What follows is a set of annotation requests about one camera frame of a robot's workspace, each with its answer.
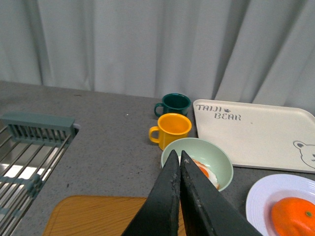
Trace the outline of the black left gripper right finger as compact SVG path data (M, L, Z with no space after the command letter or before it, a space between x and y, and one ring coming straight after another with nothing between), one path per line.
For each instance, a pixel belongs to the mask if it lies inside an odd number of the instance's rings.
M188 236L260 236L214 187L191 157L181 155L181 207Z

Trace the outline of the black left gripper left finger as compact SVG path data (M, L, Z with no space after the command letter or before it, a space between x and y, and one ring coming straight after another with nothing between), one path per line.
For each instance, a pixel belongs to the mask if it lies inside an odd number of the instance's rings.
M181 171L171 151L146 201L122 235L176 236L179 228Z

